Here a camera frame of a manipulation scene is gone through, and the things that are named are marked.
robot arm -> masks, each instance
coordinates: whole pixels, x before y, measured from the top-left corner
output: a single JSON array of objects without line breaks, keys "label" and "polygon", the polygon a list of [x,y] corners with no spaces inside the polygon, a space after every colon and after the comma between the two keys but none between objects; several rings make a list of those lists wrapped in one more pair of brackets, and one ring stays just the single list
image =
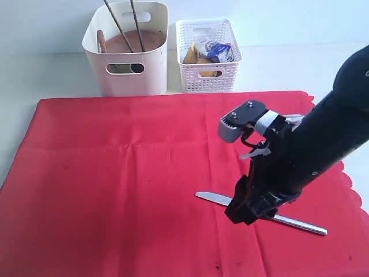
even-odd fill
[{"label": "robot arm", "polygon": [[[266,140],[248,143],[253,132]],[[293,202],[307,184],[369,140],[369,46],[342,65],[333,90],[300,124],[249,100],[220,120],[219,136],[227,143],[241,137],[253,148],[248,176],[238,181],[225,213],[234,223],[272,218],[279,206]]]}]

white countertop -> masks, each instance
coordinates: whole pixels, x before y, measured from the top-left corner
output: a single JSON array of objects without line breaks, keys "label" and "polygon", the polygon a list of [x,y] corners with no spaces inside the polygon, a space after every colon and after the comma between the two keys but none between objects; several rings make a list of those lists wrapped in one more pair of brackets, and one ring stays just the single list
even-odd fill
[{"label": "white countertop", "polygon": [[[332,88],[342,63],[365,43],[242,48],[234,91],[302,90],[318,103]],[[42,98],[101,96],[85,54],[0,56],[0,185]],[[168,93],[180,93],[176,51],[168,52]],[[369,144],[344,159],[353,189],[369,212]]]}]

white plastic bin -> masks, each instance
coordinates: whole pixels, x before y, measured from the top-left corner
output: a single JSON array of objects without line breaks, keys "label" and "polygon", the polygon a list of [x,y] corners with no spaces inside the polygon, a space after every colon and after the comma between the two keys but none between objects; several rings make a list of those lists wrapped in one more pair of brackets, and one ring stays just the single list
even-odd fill
[{"label": "white plastic bin", "polygon": [[[230,43],[234,62],[185,65],[182,63],[192,42],[209,37],[219,43]],[[226,19],[180,20],[176,23],[177,57],[182,88],[187,93],[229,92],[233,89],[242,61],[231,23]],[[219,77],[202,77],[200,72],[220,71]]]},{"label": "white plastic bin", "polygon": [[[168,9],[157,2],[136,2],[139,26],[142,30],[159,31],[165,35],[164,44],[152,51],[127,54],[100,54],[97,30],[104,32],[105,39],[120,34],[106,6],[93,15],[82,41],[88,61],[105,96],[160,95],[167,91],[167,40]],[[136,30],[129,2],[111,3],[110,7],[124,32]],[[112,74],[109,64],[141,63],[142,73]]]}]

metal rod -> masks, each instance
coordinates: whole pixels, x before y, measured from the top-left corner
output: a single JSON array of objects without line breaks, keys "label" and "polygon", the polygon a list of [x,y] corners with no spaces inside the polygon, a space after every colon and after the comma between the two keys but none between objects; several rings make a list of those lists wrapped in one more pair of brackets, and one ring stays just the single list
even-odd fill
[{"label": "metal rod", "polygon": [[328,230],[324,229],[322,227],[314,226],[309,223],[301,222],[295,219],[286,218],[285,216],[281,215],[275,215],[273,218],[271,218],[272,221],[283,223],[292,227],[296,227],[298,229],[302,229],[305,231],[309,231],[312,233],[316,233],[318,235],[327,235]]},{"label": "metal rod", "polygon": [[128,40],[127,40],[126,36],[125,36],[125,34],[123,33],[123,31],[122,31],[122,29],[121,29],[121,26],[119,25],[118,21],[116,20],[115,15],[113,14],[113,11],[111,10],[111,8],[110,8],[110,6],[109,6],[108,1],[107,1],[107,0],[104,0],[104,2],[105,2],[106,7],[108,8],[108,10],[109,10],[109,12],[110,12],[110,14],[111,14],[112,18],[113,18],[113,19],[114,19],[114,21],[115,21],[116,26],[118,27],[119,31],[121,32],[121,35],[123,36],[123,39],[125,40],[125,42],[126,42],[126,44],[127,44],[128,48],[129,48],[129,50],[131,51],[131,53],[133,53],[132,47],[131,47],[131,45],[129,44],[129,42],[128,42]]},{"label": "metal rod", "polygon": [[142,52],[145,52],[144,43],[142,42],[141,30],[138,26],[137,15],[136,15],[136,11],[135,11],[134,5],[133,5],[133,0],[130,0],[130,1],[131,1],[131,7],[132,7],[132,12],[133,12],[134,22],[136,23],[138,38],[140,39],[141,50],[142,50]]}]

